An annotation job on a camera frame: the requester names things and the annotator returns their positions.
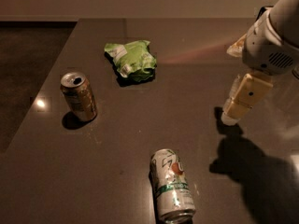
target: wall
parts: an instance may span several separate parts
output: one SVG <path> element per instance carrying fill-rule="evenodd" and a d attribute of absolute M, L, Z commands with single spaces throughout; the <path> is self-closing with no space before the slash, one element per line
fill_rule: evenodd
<path fill-rule="evenodd" d="M 78 18 L 250 18 L 277 0 L 0 0 L 0 21 Z"/>

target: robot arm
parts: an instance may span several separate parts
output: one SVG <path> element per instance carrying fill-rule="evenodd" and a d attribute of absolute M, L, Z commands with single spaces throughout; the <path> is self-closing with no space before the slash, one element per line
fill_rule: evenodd
<path fill-rule="evenodd" d="M 271 76 L 299 64 L 299 0 L 279 0 L 273 8 L 261 9 L 242 37 L 237 42 L 242 46 L 240 56 L 251 72 L 233 83 L 221 117 L 226 125 L 238 123 L 264 98 L 273 87 Z"/>

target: plastic bag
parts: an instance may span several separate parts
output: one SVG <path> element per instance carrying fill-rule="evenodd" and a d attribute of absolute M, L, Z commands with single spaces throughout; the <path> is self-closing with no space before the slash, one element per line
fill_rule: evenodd
<path fill-rule="evenodd" d="M 156 68 L 156 59 L 149 53 L 149 44 L 146 40 L 125 45 L 107 43 L 105 52 L 113 58 L 122 78 L 140 82 L 153 77 Z"/>

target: soda can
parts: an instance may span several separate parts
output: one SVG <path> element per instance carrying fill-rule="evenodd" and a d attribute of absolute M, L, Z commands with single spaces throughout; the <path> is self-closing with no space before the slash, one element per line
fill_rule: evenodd
<path fill-rule="evenodd" d="M 191 220 L 196 210 L 178 155 L 171 149 L 155 152 L 150 175 L 158 218 L 177 224 Z"/>
<path fill-rule="evenodd" d="M 80 121 L 93 120 L 96 106 L 90 81 L 80 72 L 65 74 L 61 79 L 61 91 L 71 111 Z"/>

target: crumpled wrapper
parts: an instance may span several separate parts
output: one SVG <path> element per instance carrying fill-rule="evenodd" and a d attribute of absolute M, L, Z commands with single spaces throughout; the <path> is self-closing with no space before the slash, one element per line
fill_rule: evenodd
<path fill-rule="evenodd" d="M 105 45 L 105 52 L 113 58 L 117 72 L 123 79 L 136 82 L 153 77 L 156 59 L 149 53 L 149 41 L 139 40 L 128 44 Z"/>

